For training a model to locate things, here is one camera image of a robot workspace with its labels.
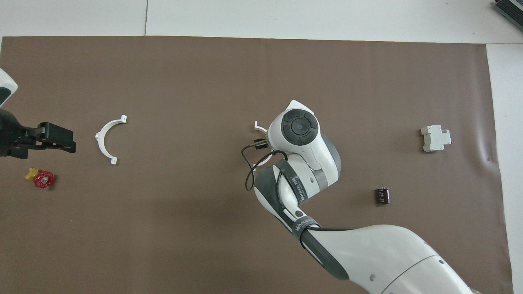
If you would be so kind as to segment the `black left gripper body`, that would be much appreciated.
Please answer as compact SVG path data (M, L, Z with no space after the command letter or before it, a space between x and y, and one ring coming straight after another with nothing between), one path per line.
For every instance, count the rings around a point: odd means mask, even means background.
M27 159L30 149L40 149L36 130L21 125L10 112L0 110L0 156Z

